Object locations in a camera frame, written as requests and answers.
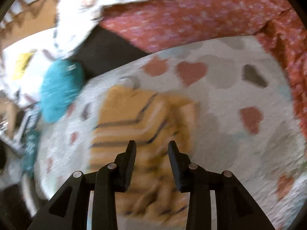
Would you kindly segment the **yellow striped knit sweater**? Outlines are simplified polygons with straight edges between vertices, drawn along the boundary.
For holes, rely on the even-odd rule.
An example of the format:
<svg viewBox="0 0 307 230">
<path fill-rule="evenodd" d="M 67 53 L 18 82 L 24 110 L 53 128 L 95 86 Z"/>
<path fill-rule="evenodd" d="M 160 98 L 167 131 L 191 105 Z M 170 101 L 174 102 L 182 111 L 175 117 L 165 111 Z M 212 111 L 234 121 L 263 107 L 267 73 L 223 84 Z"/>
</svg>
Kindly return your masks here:
<svg viewBox="0 0 307 230">
<path fill-rule="evenodd" d="M 93 131 L 90 171 L 112 162 L 136 143 L 131 184 L 116 194 L 119 215 L 158 225 L 183 227 L 188 199 L 175 187 L 168 144 L 190 154 L 199 115 L 199 104 L 188 97 L 153 90 L 113 86 L 99 110 Z"/>
</svg>

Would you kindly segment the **white quilted heart blanket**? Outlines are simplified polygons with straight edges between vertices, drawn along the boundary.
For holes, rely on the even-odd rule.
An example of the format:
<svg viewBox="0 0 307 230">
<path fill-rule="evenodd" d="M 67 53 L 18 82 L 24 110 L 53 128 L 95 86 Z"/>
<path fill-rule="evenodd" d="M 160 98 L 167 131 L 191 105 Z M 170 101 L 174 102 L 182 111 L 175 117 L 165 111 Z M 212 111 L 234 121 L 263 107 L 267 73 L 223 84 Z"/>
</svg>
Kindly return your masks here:
<svg viewBox="0 0 307 230">
<path fill-rule="evenodd" d="M 91 79 L 67 116 L 42 126 L 35 178 L 47 199 L 74 171 L 93 170 L 92 131 L 115 85 L 194 100 L 192 161 L 230 170 L 274 227 L 291 225 L 306 200 L 305 138 L 280 65 L 251 36 L 163 50 Z"/>
</svg>

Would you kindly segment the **teal blue soft pouch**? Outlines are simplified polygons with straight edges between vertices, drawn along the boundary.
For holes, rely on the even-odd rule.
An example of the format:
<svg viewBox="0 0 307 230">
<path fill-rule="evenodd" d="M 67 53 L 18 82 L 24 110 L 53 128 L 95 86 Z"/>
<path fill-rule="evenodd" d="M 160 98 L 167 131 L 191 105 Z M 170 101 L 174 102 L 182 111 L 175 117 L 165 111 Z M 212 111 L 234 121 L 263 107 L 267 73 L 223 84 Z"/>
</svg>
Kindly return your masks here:
<svg viewBox="0 0 307 230">
<path fill-rule="evenodd" d="M 46 123 L 55 123 L 66 113 L 85 84 L 84 71 L 78 62 L 54 61 L 40 87 L 40 109 Z"/>
</svg>

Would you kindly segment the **white yellow plastic bag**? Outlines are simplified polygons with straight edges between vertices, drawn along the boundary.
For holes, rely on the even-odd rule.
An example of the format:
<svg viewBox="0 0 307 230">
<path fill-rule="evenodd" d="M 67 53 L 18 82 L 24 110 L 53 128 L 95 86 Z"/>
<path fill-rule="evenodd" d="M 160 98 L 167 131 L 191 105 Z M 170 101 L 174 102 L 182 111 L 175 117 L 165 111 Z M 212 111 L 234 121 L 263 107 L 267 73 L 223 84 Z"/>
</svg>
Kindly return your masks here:
<svg viewBox="0 0 307 230">
<path fill-rule="evenodd" d="M 21 108 L 40 101 L 40 89 L 50 65 L 59 58 L 56 29 L 21 39 L 3 50 L 5 72 L 1 89 Z"/>
</svg>

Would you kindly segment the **white floral duvet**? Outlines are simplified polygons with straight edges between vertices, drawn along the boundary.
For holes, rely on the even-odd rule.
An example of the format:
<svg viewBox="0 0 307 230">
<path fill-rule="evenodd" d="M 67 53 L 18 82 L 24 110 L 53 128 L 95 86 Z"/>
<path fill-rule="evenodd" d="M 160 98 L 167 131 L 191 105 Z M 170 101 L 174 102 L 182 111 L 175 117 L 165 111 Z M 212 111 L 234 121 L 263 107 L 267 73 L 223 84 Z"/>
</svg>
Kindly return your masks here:
<svg viewBox="0 0 307 230">
<path fill-rule="evenodd" d="M 146 1 L 149 0 L 59 0 L 55 44 L 60 56 L 68 58 L 73 54 L 103 19 L 106 8 Z"/>
</svg>

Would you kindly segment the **orange floral bed sheet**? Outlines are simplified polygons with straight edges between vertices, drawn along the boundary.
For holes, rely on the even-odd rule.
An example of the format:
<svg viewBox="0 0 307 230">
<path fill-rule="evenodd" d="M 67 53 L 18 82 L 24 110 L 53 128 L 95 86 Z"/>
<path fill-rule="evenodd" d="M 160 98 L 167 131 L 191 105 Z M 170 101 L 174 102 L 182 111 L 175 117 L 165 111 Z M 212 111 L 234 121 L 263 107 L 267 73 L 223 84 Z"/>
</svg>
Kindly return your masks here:
<svg viewBox="0 0 307 230">
<path fill-rule="evenodd" d="M 115 5 L 100 22 L 154 53 L 207 39 L 254 35 L 286 71 L 306 132 L 306 27 L 287 0 L 152 0 Z"/>
</svg>

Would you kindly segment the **wooden headboard spindles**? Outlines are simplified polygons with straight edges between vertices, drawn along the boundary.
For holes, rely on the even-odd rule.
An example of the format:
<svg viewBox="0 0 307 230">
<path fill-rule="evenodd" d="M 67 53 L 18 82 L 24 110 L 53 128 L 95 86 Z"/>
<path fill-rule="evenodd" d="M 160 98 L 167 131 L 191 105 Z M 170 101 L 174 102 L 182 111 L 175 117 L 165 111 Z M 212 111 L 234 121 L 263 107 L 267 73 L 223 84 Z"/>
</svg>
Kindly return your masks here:
<svg viewBox="0 0 307 230">
<path fill-rule="evenodd" d="M 1 38 L 24 38 L 52 28 L 58 0 L 15 0 L 1 21 Z"/>
</svg>

